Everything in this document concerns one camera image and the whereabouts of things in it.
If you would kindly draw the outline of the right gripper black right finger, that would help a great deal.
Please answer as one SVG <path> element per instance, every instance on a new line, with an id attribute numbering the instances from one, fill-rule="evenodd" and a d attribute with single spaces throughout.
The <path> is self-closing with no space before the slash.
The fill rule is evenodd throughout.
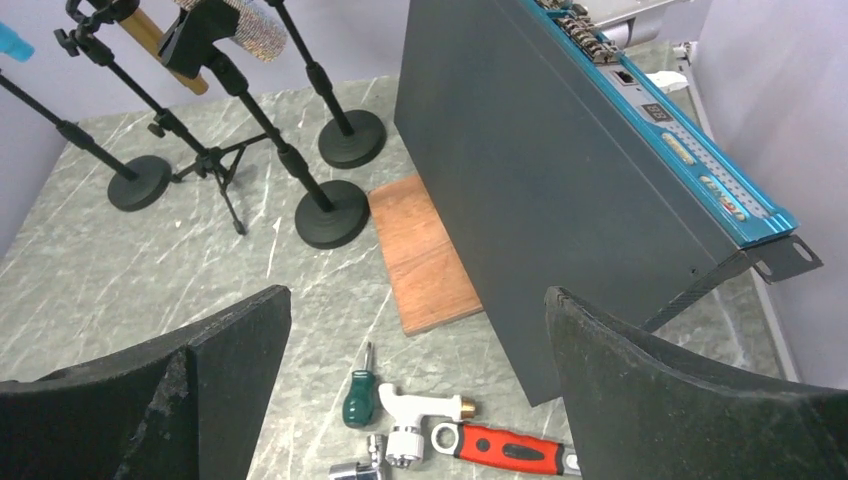
<path id="1" fill-rule="evenodd" d="M 752 373 L 561 287 L 545 320 L 586 479 L 843 479 L 847 394 Z"/>

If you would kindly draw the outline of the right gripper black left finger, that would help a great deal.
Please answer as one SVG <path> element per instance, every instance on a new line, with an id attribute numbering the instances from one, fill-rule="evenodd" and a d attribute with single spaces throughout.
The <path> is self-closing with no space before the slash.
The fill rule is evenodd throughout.
<path id="1" fill-rule="evenodd" d="M 243 479 L 290 333 L 272 285 L 205 319 L 1 385 L 5 479 Z"/>

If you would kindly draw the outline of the black shock-mount stand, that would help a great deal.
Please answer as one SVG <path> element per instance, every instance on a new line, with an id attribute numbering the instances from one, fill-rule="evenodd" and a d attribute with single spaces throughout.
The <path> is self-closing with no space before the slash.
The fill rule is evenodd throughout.
<path id="1" fill-rule="evenodd" d="M 282 0 L 267 4 L 279 15 L 286 31 L 305 63 L 305 71 L 315 92 L 323 99 L 332 119 L 318 135 L 317 146 L 323 160 L 343 170 L 363 166 L 382 151 L 387 131 L 382 120 L 370 111 L 345 111 L 333 90 L 333 84 L 319 62 L 310 53 Z"/>

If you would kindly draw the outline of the black clip stand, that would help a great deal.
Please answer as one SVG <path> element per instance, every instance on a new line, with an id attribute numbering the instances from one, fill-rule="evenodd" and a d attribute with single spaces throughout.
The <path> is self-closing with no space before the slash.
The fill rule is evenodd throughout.
<path id="1" fill-rule="evenodd" d="M 306 244 L 329 250 L 348 244 L 361 233 L 370 214 L 364 191 L 344 180 L 322 184 L 315 180 L 298 149 L 283 139 L 249 93 L 244 74 L 203 35 L 198 20 L 180 9 L 177 20 L 165 34 L 161 56 L 165 67 L 187 77 L 197 76 L 203 68 L 210 70 L 224 90 L 238 98 L 258 122 L 275 145 L 283 166 L 307 191 L 294 216 L 297 233 Z"/>

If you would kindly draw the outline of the glitter sequin microphone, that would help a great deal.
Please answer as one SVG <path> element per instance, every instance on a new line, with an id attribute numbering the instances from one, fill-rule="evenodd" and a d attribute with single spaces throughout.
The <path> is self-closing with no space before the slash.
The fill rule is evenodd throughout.
<path id="1" fill-rule="evenodd" d="M 212 44 L 230 40 L 263 62 L 275 60 L 285 48 L 284 27 L 254 1 L 185 0 L 175 4 L 199 21 L 203 35 Z"/>

